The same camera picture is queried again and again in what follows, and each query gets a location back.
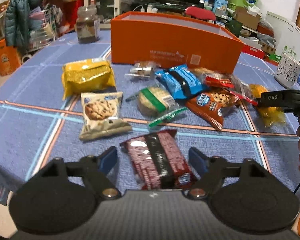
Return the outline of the white cat pattern mug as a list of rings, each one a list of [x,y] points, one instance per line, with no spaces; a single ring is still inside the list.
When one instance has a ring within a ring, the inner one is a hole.
[[[276,69],[274,79],[285,88],[292,88],[300,75],[300,63],[287,55],[282,54]]]

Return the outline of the white glass door cabinet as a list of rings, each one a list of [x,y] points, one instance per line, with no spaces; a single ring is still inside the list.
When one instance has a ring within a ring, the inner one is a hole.
[[[100,28],[110,29],[111,20],[121,14],[121,0],[83,0],[84,6],[94,4],[101,19]]]

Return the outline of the orange chocolate chip cookie packet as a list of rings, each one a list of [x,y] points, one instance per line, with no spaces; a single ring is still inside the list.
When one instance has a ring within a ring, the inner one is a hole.
[[[224,116],[239,101],[239,97],[223,88],[211,88],[188,100],[185,106],[208,122],[215,130],[223,129]]]

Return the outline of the dark red cookie packet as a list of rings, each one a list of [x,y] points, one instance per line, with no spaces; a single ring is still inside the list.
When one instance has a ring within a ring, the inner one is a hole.
[[[120,144],[143,190],[188,189],[197,181],[176,143],[176,133],[165,129]]]

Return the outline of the blue black cookie packet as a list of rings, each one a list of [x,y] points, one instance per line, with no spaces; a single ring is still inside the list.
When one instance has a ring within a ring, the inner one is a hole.
[[[155,77],[175,100],[191,99],[209,89],[188,69],[186,64],[157,70]]]

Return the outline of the orange cardboard storage box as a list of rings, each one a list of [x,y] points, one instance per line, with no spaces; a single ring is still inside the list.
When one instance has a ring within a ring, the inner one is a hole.
[[[162,68],[186,64],[231,74],[244,44],[216,24],[183,16],[127,12],[111,20],[111,61],[154,61]]]

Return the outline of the brown cardboard box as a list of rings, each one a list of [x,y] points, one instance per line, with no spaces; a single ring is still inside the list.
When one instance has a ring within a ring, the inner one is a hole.
[[[243,26],[248,27],[252,30],[257,30],[261,15],[256,14],[255,16],[248,13],[248,10],[244,7],[236,7],[234,13],[234,19],[241,22]]]

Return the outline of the white chocolate chip cookie packet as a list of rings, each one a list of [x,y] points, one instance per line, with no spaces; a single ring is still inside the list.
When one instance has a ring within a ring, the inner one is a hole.
[[[130,132],[131,125],[121,118],[123,93],[82,93],[83,127],[81,141],[92,141]]]

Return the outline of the glass jar with dark contents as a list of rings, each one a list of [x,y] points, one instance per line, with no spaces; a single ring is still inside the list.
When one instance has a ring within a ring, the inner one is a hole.
[[[100,18],[97,15],[97,8],[95,5],[78,8],[75,29],[80,44],[98,41]]]

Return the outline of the green striped biscuit packet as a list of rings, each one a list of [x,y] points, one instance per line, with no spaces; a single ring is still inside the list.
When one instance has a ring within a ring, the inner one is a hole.
[[[187,110],[180,106],[168,90],[160,86],[150,86],[139,90],[125,99],[135,102],[139,112],[148,118],[149,128],[182,118]]]

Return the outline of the orange box on floor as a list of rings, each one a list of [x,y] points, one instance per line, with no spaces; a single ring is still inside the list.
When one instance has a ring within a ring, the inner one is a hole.
[[[6,46],[5,39],[0,40],[0,75],[10,75],[21,66],[17,49]]]

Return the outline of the red folding chair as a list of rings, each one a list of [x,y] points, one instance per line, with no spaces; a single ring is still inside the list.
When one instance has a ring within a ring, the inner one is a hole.
[[[195,17],[199,20],[204,20],[204,21],[215,21],[216,16],[215,14],[207,9],[199,8],[199,7],[187,7],[185,9],[185,14],[187,16]]]

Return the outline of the clear red biscuit packet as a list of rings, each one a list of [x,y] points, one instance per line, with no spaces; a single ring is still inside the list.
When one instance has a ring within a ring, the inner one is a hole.
[[[201,83],[209,87],[219,87],[219,88],[234,88],[230,77],[228,75],[220,74],[206,68],[193,68],[190,69]]]

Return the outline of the red white cardboard carton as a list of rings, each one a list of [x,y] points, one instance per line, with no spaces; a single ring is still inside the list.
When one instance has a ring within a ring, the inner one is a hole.
[[[263,59],[265,52],[261,50],[262,45],[259,44],[259,39],[256,37],[243,37],[239,36],[239,39],[244,43],[242,52]]]

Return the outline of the orange yellow cake packet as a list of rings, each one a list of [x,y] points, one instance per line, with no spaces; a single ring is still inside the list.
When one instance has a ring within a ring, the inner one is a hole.
[[[269,92],[269,90],[262,86],[256,84],[250,84],[249,88],[251,90],[252,96],[257,99],[261,97],[261,94],[264,92]],[[264,126],[270,127],[277,124],[285,124],[286,117],[283,110],[279,107],[255,107],[259,116],[261,117]]]

